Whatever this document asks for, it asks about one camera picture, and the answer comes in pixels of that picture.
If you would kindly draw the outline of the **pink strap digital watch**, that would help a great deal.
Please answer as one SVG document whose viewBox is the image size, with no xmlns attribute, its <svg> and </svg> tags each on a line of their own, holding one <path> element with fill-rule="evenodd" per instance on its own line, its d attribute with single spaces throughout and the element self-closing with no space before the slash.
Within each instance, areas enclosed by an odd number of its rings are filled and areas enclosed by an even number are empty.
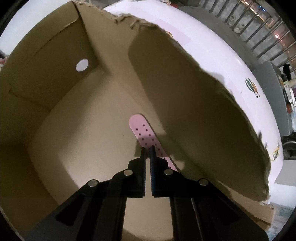
<svg viewBox="0 0 296 241">
<path fill-rule="evenodd" d="M 165 159 L 168 163 L 168 167 L 177 171 L 177 167 L 172 162 L 169 155 L 164 151 L 154 130 L 142 114 L 132 115 L 129 118 L 128 124 L 141 147 L 149 149 L 151 146 L 154 146 L 156 150 L 156 156 Z"/>
</svg>

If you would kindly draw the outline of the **brown cardboard box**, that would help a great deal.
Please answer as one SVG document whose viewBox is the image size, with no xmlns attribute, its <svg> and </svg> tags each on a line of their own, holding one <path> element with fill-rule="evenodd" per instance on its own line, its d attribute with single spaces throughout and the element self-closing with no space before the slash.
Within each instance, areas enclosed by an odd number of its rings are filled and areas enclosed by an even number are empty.
<svg viewBox="0 0 296 241">
<path fill-rule="evenodd" d="M 25 238 L 88 179 L 119 171 L 139 151 L 133 114 L 147 118 L 186 177 L 206 176 L 188 154 L 204 130 L 198 116 L 210 115 L 207 96 L 238 107 L 160 26 L 89 1 L 63 4 L 1 70 L 1 212 Z M 263 218 L 266 203 L 219 187 Z"/>
</svg>

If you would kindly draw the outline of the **grey low cabinet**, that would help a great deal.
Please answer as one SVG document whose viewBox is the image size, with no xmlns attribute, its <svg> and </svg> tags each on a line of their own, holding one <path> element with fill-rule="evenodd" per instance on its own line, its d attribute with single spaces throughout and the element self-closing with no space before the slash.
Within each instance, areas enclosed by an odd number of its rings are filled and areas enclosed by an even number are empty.
<svg viewBox="0 0 296 241">
<path fill-rule="evenodd" d="M 286 75 L 271 61 L 255 66 L 252 73 L 273 110 L 280 135 L 289 136 L 292 133 L 292 120 L 287 110 L 288 99 L 283 84 L 287 80 Z"/>
</svg>

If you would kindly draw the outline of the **pink balloon pattern tablecloth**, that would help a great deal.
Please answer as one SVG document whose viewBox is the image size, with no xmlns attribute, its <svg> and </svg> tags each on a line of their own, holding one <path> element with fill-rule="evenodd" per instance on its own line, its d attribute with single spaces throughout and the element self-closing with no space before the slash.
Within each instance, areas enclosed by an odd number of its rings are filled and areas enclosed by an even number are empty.
<svg viewBox="0 0 296 241">
<path fill-rule="evenodd" d="M 238 107 L 227 108 L 207 96 L 210 115 L 195 153 L 189 157 L 213 182 L 235 199 L 268 203 L 283 166 L 280 132 L 261 86 L 237 53 L 201 21 L 159 1 L 118 1 L 106 7 L 154 23 L 170 34 L 201 67 L 220 81 Z"/>
</svg>

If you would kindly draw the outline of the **metal balcony railing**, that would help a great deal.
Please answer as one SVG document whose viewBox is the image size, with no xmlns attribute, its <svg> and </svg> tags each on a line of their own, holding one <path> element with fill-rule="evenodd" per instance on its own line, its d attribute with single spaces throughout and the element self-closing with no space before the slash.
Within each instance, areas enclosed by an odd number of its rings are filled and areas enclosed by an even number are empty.
<svg viewBox="0 0 296 241">
<path fill-rule="evenodd" d="M 265 1 L 200 1 L 199 5 L 228 25 L 255 57 L 295 71 L 295 37 Z"/>
</svg>

